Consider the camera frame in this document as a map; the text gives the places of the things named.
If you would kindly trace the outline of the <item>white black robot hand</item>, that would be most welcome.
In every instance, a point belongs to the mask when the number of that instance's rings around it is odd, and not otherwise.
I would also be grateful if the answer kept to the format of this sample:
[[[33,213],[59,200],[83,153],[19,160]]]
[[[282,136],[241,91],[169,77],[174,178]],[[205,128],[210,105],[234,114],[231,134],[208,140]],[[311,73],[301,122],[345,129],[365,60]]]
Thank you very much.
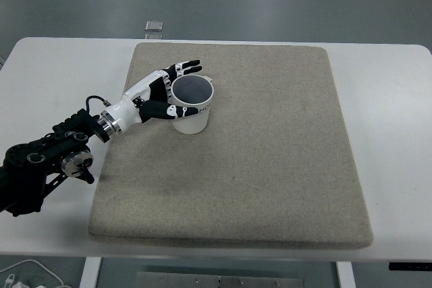
[[[101,115],[115,133],[126,131],[135,123],[149,119],[174,120],[198,114],[198,109],[169,103],[175,80],[202,69],[199,60],[175,63],[145,76],[129,90],[121,100],[108,106]]]

